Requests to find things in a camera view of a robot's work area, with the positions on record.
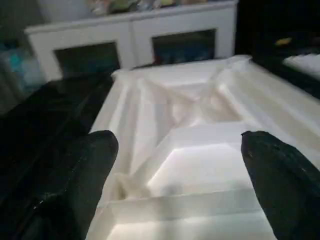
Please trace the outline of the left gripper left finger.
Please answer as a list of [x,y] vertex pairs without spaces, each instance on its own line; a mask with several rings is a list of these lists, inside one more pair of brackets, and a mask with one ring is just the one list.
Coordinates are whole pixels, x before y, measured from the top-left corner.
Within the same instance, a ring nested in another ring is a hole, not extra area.
[[84,240],[119,149],[109,130],[73,142],[37,193],[32,240]]

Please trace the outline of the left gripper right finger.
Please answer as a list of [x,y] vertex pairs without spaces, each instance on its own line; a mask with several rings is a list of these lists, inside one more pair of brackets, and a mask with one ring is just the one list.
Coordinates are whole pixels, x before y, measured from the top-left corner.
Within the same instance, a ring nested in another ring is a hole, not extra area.
[[241,135],[257,200],[278,240],[320,238],[320,171],[294,146],[266,131]]

